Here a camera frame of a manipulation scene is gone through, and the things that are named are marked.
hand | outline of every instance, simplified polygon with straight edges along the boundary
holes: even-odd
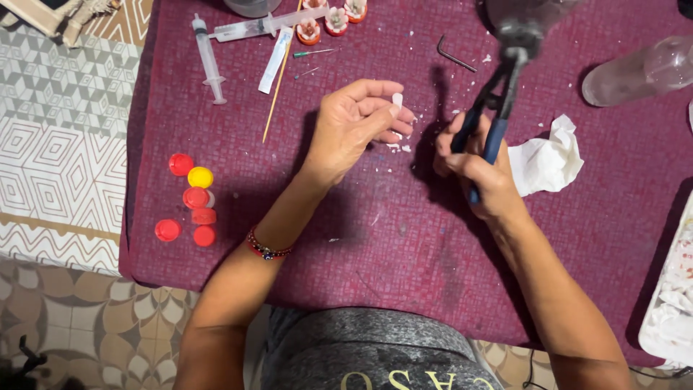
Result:
[[[327,185],[342,181],[371,140],[396,144],[400,137],[388,128],[410,135],[406,122],[414,120],[408,108],[400,110],[380,96],[392,96],[404,87],[394,81],[362,79],[326,95],[320,102],[315,134],[303,169]]]
[[[486,222],[502,223],[527,214],[525,203],[513,181],[505,139],[500,144],[494,165],[481,157],[491,127],[491,121],[486,115],[481,116],[479,128],[469,137],[465,153],[452,154],[450,144],[455,133],[462,128],[464,116],[464,112],[457,115],[445,131],[438,135],[433,169],[443,177],[455,172],[459,176],[465,196],[469,194],[470,180],[473,180],[479,189],[481,203],[471,205],[472,211]]]

pliers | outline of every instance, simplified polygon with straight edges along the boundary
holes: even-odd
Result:
[[[462,129],[453,137],[453,143],[450,145],[453,153],[464,153],[469,137],[479,127],[484,108],[489,108],[496,111],[496,114],[491,122],[489,134],[486,136],[482,157],[489,164],[495,162],[503,135],[508,129],[508,118],[517,95],[520,71],[538,55],[539,46],[543,40],[541,31],[535,22],[519,23],[516,20],[509,20],[501,24],[498,29],[500,65],[489,82],[482,87],[472,108],[466,113]],[[493,93],[493,90],[502,80],[504,81],[503,90],[498,96]],[[478,188],[472,183],[469,202],[479,203],[479,200]]]

red bracelet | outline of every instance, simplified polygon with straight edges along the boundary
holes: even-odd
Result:
[[[265,260],[272,260],[276,257],[284,257],[291,253],[291,250],[293,249],[293,247],[291,246],[281,251],[273,251],[272,249],[269,249],[267,246],[260,244],[257,238],[255,238],[255,228],[257,227],[257,225],[253,226],[253,228],[250,229],[250,231],[248,232],[248,236],[245,237],[245,242],[248,243],[248,246],[255,253],[262,256],[262,258]]]

red bottle cap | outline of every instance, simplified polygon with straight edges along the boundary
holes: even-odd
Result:
[[[191,209],[205,207],[209,203],[209,193],[202,187],[190,187],[183,192],[183,203]]]
[[[183,153],[176,153],[168,160],[168,167],[176,176],[186,176],[194,166],[193,158]]]
[[[195,229],[195,234],[193,239],[195,243],[199,246],[210,246],[216,238],[216,233],[210,225],[201,225]]]
[[[154,233],[157,235],[157,238],[166,242],[176,239],[181,231],[183,231],[183,229],[180,223],[174,219],[162,219],[157,223],[157,227],[154,228]]]
[[[209,225],[216,222],[216,211],[211,208],[193,209],[193,223]]]

gray shirt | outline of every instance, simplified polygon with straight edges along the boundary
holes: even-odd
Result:
[[[263,390],[501,390],[451,327],[416,314],[273,308]]]

